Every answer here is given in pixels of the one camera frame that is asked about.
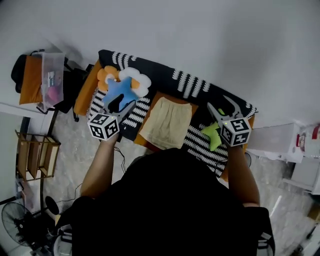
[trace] hand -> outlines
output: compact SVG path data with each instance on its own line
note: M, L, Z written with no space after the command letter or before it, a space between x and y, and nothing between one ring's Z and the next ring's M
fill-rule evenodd
M108 139L107 141L101 140L101 144L102 144L102 145L108 145L108 146L114 147L115 144L116 144L116 142L117 142L117 140L118 140L118 138L119 138L119 132L118 132L116 135L112 136L112 137L111 137L110 139Z

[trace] wooden rack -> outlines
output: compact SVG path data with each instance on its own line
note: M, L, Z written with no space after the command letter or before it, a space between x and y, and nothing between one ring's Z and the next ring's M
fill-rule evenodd
M23 180L53 177L61 143L46 135L15 133L18 137L16 171Z

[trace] pink object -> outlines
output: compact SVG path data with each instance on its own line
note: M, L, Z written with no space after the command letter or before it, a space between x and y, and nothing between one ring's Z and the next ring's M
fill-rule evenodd
M49 98L53 101L58 103L59 102L59 91L57 86L51 86L48 88L48 91L46 93Z

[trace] cable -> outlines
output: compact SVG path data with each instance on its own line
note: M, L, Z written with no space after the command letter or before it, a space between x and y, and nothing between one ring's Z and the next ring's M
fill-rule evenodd
M126 172L126 165L125 165L126 164L126 158L125 158L124 154L122 154L121 150L118 147L115 146L114 150L119 152L121 154L121 156L123 157L121 168L122 168L123 173L125 173Z
M61 201L58 201L56 203L60 203L60 202L69 202L69 201L72 201L72 200L76 200L76 194L77 194L77 188L79 188L80 186L82 185L82 183L80 185L78 185L75 190L74 190L74 198L73 199L69 199L69 200L61 200Z

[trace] orange cushion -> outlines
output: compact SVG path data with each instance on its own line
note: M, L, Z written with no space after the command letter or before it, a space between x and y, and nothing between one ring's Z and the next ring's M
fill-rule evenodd
M19 104L42 102L42 59L27 56L24 66L23 82Z
M75 101L74 112L80 116L85 116L87 114L95 89L98 86L97 74L100 69L101 65L98 60L86 78L78 98Z

